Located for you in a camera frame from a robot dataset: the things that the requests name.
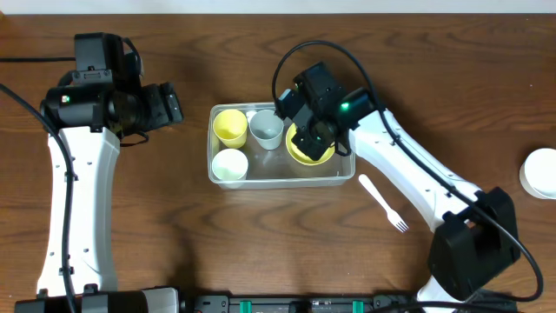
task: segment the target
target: white wall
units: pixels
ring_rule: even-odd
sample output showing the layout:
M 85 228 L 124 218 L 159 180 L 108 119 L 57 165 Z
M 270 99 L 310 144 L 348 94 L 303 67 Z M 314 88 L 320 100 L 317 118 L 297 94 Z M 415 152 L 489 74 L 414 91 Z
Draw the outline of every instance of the white wall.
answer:
M 5 14 L 554 13 L 556 0 L 0 0 Z

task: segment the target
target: yellow cup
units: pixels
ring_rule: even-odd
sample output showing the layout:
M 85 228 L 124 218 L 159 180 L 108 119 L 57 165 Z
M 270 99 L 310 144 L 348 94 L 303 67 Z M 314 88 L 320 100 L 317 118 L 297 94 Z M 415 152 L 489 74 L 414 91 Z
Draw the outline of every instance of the yellow cup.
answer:
M 286 133 L 286 149 L 288 149 L 289 155 L 292 156 L 295 161 L 303 165 L 313 166 L 325 163 L 330 159 L 330 157 L 334 155 L 335 148 L 334 146 L 332 146 L 324 152 L 324 154 L 321 156 L 321 159 L 313 161 L 310 157 L 306 156 L 303 152 L 297 149 L 295 144 L 292 143 L 292 138 L 295 136 L 296 132 L 297 128 L 293 123 L 291 126 L 289 126 L 288 133 Z
M 238 149 L 247 140 L 247 118 L 239 110 L 224 110 L 213 122 L 212 129 L 218 139 L 231 149 Z

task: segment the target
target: table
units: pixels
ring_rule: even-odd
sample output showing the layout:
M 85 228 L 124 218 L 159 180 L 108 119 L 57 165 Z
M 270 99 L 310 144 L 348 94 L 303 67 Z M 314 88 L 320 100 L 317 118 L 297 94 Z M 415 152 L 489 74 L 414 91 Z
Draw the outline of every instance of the table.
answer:
M 556 146 L 556 22 L 544 15 L 20 16 L 0 22 L 1 57 L 73 56 L 76 33 L 130 37 L 143 83 L 175 84 L 185 123 L 122 150 L 112 205 L 120 290 L 161 284 L 191 294 L 360 294 L 418 290 L 432 239 L 417 210 L 377 170 L 357 161 L 410 226 L 388 222 L 356 179 L 341 187 L 223 191 L 208 179 L 209 112 L 219 103 L 270 100 L 281 56 L 308 39 L 349 48 L 404 128 L 449 169 L 515 203 L 520 239 L 537 258 L 546 293 L 528 312 L 556 310 L 555 202 L 529 196 L 518 170 Z M 278 89 L 325 60 L 349 88 L 347 59 L 308 48 L 285 65 Z M 75 65 L 0 64 L 0 82 L 38 108 Z M 0 95 L 0 310 L 35 296 L 49 235 L 46 135 Z M 534 290 L 522 258 L 487 286 Z

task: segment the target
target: white cup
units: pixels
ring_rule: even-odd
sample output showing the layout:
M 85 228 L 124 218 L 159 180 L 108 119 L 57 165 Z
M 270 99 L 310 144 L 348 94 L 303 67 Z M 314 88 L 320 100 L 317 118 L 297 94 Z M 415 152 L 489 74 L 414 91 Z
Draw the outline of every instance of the white cup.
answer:
M 273 110 L 260 110 L 251 117 L 249 131 L 262 148 L 273 150 L 280 146 L 284 122 Z
M 520 169 L 523 188 L 539 199 L 556 199 L 556 150 L 533 151 Z
M 247 178 L 249 162 L 243 152 L 236 149 L 225 149 L 218 152 L 212 159 L 211 169 L 216 178 L 222 181 L 242 181 Z M 238 188 L 242 183 L 231 183 L 229 188 Z

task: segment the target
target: wooden table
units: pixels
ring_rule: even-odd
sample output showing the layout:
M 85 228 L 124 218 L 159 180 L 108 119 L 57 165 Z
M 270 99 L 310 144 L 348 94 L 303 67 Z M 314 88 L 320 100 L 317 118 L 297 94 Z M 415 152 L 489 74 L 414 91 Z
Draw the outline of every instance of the wooden table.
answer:
M 208 180 L 209 112 L 270 100 L 281 56 L 308 39 L 349 48 L 404 128 L 448 168 L 513 198 L 520 238 L 546 292 L 523 304 L 556 310 L 555 202 L 529 196 L 518 170 L 556 146 L 556 22 L 537 15 L 35 16 L 0 22 L 1 57 L 73 56 L 76 33 L 131 37 L 144 83 L 175 84 L 185 123 L 125 149 L 114 177 L 112 250 L 121 290 L 177 284 L 191 292 L 354 294 L 418 290 L 432 238 L 417 210 L 358 160 L 410 225 L 401 234 L 356 179 L 341 187 L 223 191 Z M 278 83 L 325 60 L 349 87 L 354 66 L 327 48 L 288 61 Z M 0 64 L 0 82 L 38 107 L 73 63 Z M 0 310 L 35 296 L 49 235 L 51 169 L 38 122 L 0 95 Z M 489 288 L 528 295 L 522 258 Z

